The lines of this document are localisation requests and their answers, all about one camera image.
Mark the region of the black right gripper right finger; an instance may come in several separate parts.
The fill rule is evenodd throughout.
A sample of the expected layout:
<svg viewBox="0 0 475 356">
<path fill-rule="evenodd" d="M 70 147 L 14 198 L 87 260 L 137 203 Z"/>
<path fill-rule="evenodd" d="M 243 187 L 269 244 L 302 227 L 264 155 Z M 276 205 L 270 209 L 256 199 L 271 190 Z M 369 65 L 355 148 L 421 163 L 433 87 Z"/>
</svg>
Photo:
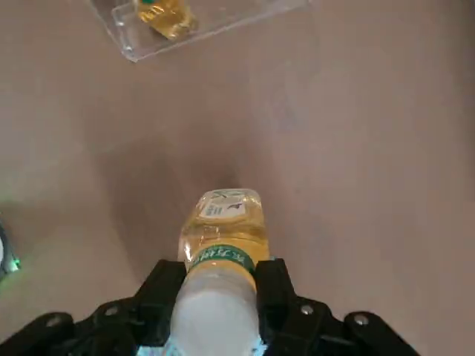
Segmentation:
<svg viewBox="0 0 475 356">
<path fill-rule="evenodd" d="M 353 311 L 343 320 L 322 302 L 295 293 L 282 259 L 255 269 L 259 334 L 265 355 L 417 355 L 381 317 Z"/>
</svg>

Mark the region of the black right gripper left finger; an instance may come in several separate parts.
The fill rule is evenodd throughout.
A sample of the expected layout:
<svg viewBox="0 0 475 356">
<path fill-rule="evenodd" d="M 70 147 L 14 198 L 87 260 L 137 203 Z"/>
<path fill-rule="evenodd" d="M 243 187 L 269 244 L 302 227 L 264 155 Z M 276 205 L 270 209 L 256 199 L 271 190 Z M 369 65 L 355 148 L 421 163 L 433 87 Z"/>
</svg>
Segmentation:
<svg viewBox="0 0 475 356">
<path fill-rule="evenodd" d="M 164 346 L 185 276 L 183 262 L 159 260 L 133 296 L 103 303 L 80 321 L 43 314 L 1 342 L 1 354 L 136 355 L 142 346 Z"/>
</svg>

